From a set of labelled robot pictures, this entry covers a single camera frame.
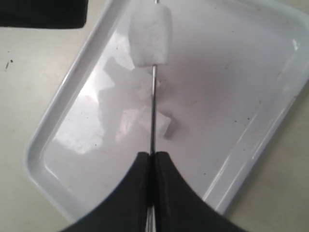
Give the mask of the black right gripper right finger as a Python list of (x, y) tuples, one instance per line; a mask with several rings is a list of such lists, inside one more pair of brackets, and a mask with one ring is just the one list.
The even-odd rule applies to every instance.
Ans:
[(158, 232), (243, 232), (208, 206), (186, 183), (167, 152), (154, 155)]

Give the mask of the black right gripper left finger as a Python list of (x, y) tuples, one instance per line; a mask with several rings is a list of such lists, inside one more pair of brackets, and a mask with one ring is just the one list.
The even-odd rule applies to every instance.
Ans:
[(125, 177), (94, 210), (64, 232), (144, 232), (150, 156), (139, 152)]

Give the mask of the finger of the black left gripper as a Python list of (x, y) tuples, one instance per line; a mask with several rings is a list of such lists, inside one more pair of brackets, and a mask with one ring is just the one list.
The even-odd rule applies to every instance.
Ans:
[(0, 26), (79, 29), (87, 20), (85, 0), (2, 0)]

